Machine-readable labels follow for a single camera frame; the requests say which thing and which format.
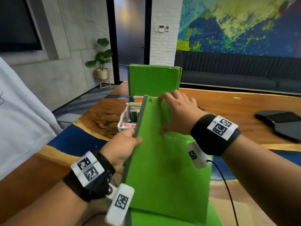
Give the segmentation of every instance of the black cable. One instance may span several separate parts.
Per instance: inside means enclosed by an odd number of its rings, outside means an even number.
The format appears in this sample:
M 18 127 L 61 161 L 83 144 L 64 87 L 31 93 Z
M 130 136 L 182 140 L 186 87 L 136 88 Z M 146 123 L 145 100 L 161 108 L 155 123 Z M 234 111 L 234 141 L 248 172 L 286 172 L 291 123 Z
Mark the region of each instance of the black cable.
M 88 220 L 86 220 L 81 226 L 84 226 L 86 223 L 88 223 L 88 221 L 92 220 L 93 218 L 97 217 L 97 216 L 104 216 L 107 213 L 96 213 L 93 216 L 91 216 Z
M 233 200 L 232 200 L 232 197 L 231 197 L 230 190 L 229 190 L 229 188 L 228 188 L 227 182 L 226 182 L 226 180 L 225 180 L 225 178 L 224 178 L 222 172 L 220 171 L 219 167 L 215 164 L 215 162 L 213 162 L 212 160 L 207 160 L 207 162 L 213 163 L 213 164 L 216 166 L 216 168 L 219 170 L 219 173 L 221 174 L 221 176 L 222 176 L 222 178 L 223 178 L 223 180 L 224 180 L 224 182 L 225 182 L 226 188 L 227 188 L 227 190 L 228 190 L 228 194 L 229 194 L 229 197 L 230 197 L 230 200 L 231 200 L 231 204 L 232 204 L 232 208 L 233 208 L 233 212 L 234 212 L 234 217 L 235 217 L 236 225 L 239 226 L 239 225 L 238 225 L 237 216 L 236 216 L 236 212 L 235 212 L 235 208 L 234 208 L 234 203 L 233 203 Z

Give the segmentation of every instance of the hand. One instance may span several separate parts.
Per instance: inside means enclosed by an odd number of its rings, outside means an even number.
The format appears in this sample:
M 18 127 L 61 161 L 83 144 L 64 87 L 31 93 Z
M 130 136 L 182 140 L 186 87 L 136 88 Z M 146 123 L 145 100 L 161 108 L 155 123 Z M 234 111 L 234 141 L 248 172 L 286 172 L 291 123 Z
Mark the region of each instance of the hand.
M 190 131 L 195 123 L 206 113 L 198 108 L 194 98 L 188 98 L 186 94 L 180 93 L 178 90 L 165 93 L 159 96 L 168 104 L 172 113 L 172 121 L 170 124 L 164 125 L 161 133 L 167 131 L 178 132 L 184 135 L 190 135 Z
M 129 128 L 116 134 L 100 150 L 100 153 L 109 160 L 117 172 L 132 154 L 134 147 L 142 143 L 141 137 L 133 138 L 134 132 L 135 129 Z

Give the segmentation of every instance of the concrete wall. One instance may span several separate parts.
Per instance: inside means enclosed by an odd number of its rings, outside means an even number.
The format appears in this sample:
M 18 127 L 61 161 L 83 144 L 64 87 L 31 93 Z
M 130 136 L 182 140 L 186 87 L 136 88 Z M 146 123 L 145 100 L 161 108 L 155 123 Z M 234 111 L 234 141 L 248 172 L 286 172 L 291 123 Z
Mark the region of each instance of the concrete wall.
M 110 40 L 107 4 L 106 0 L 42 0 L 42 4 L 58 60 L 24 58 L 35 52 L 0 56 L 44 105 L 55 110 L 99 84 L 93 79 L 95 68 L 84 64 L 94 59 L 98 38 Z M 114 83 L 113 66 L 106 67 Z
M 173 66 L 183 0 L 153 0 L 150 33 L 150 64 Z M 168 32 L 154 32 L 157 25 Z

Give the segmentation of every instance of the white t-shirt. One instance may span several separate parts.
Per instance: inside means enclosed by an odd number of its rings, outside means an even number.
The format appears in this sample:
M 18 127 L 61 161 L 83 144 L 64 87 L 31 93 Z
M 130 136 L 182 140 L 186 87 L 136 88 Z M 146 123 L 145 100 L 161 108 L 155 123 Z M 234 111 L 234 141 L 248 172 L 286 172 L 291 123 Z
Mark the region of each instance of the white t-shirt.
M 0 180 L 60 132 L 51 111 L 0 58 Z

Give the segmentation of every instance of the white sensor device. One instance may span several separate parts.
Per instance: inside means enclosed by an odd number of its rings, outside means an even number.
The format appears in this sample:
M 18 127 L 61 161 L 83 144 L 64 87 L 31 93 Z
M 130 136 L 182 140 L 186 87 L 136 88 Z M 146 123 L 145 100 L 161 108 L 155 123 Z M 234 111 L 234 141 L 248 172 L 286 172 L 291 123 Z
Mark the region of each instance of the white sensor device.
M 211 164 L 207 162 L 212 160 L 211 157 L 205 154 L 196 142 L 188 144 L 186 149 L 196 168 L 201 169 Z
M 134 188 L 124 183 L 121 183 L 118 188 L 112 186 L 111 183 L 109 185 L 113 191 L 106 197 L 111 199 L 112 203 L 107 212 L 105 222 L 113 226 L 121 226 L 133 198 Z

